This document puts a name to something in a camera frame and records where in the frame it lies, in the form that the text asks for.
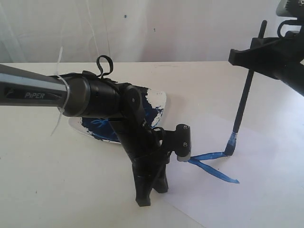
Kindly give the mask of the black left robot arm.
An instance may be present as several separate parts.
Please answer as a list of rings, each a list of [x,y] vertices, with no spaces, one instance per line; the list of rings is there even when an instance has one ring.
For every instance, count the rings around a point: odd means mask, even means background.
[[[56,107],[81,133],[120,143],[132,163],[135,200],[151,203],[152,190],[168,191],[162,149],[164,133],[158,123],[166,105],[162,91],[118,83],[102,72],[44,76],[15,67],[0,67],[0,103],[8,106]]]

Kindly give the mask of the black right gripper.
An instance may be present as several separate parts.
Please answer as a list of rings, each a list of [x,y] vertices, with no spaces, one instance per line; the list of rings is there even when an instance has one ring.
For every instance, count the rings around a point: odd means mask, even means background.
[[[231,49],[229,63],[280,80],[304,95],[303,32],[289,31],[286,37],[252,38],[250,48]]]

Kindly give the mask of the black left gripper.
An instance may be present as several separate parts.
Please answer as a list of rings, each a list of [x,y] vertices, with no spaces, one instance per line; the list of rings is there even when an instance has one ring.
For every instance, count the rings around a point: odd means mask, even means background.
[[[168,192],[166,165],[170,161],[170,152],[162,146],[134,144],[129,146],[129,158],[132,162],[135,200],[139,206],[150,206],[152,188],[158,193]]]

